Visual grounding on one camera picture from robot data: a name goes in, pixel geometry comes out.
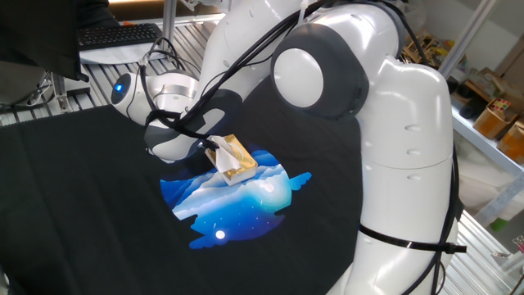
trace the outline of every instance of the black t-shirt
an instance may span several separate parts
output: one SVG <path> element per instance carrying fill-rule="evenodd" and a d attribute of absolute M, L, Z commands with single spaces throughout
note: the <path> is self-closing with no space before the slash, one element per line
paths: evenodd
<path fill-rule="evenodd" d="M 202 152 L 167 165 L 143 134 L 112 107 L 0 129 L 0 265 L 17 295 L 325 294 L 352 262 L 356 120 L 297 113 L 264 81 L 223 130 L 264 167 L 236 191 Z"/>

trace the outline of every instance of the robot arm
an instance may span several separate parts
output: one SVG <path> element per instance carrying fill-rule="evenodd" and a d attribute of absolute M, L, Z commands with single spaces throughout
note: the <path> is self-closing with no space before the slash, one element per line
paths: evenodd
<path fill-rule="evenodd" d="M 230 12 L 233 8 L 238 6 L 240 2 L 242 2 L 242 0 L 182 0 L 183 5 L 191 11 L 195 11 L 196 5 L 202 4 L 217 7 L 222 13 Z"/>
<path fill-rule="evenodd" d="M 148 85 L 152 96 L 160 94 L 157 107 L 181 112 L 184 118 L 244 52 L 297 13 L 301 2 L 252 0 L 236 7 L 208 41 L 200 81 L 191 84 L 197 89 L 194 95 L 190 91 L 162 93 L 160 85 L 168 83 L 163 80 L 166 77 L 149 79 L 162 80 Z M 449 237 L 443 237 L 442 229 L 449 211 L 453 153 L 448 89 L 437 71 L 395 59 L 404 40 L 398 16 L 374 2 L 342 4 L 317 10 L 304 25 L 284 35 L 222 83 L 186 128 L 214 133 L 270 75 L 290 107 L 332 120 L 358 119 L 363 227 L 414 244 L 454 242 L 456 225 Z M 171 75 L 171 86 L 191 82 L 183 75 L 167 75 Z M 115 107 L 143 124 L 151 109 L 144 103 L 141 84 L 132 77 L 120 79 L 128 80 L 124 90 L 136 87 L 138 91 L 125 91 L 120 101 L 114 100 Z M 188 157 L 198 144 L 196 138 L 159 120 L 147 128 L 146 141 L 151 152 L 165 161 Z M 330 294 L 402 294 L 418 281 L 434 256 L 434 252 L 399 247 L 361 231 L 354 263 Z M 433 269 L 411 294 L 431 293 Z"/>

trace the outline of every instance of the keyboard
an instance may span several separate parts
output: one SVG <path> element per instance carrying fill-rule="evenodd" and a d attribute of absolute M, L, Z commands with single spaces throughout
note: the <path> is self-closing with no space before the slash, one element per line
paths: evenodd
<path fill-rule="evenodd" d="M 125 25 L 114 28 L 79 29 L 79 50 L 112 48 L 153 43 L 162 36 L 155 24 Z"/>

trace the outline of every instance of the computer monitor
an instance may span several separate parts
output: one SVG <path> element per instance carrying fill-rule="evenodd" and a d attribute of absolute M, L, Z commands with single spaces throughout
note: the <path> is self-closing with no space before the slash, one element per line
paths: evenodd
<path fill-rule="evenodd" d="M 75 0 L 1 0 L 0 61 L 88 81 L 80 70 Z"/>

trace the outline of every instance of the cardboard box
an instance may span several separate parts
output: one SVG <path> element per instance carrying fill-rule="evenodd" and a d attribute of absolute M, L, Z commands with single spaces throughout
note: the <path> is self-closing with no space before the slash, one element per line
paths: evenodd
<path fill-rule="evenodd" d="M 473 124 L 480 134 L 484 135 L 488 139 L 495 139 L 500 137 L 503 132 L 508 129 L 513 123 L 515 123 L 519 117 L 517 113 L 512 112 L 510 116 L 502 116 L 502 114 L 491 110 L 491 106 L 495 103 L 495 99 L 490 102 L 482 114 L 478 117 Z"/>
<path fill-rule="evenodd" d="M 519 165 L 524 164 L 524 118 L 504 135 L 497 148 Z"/>

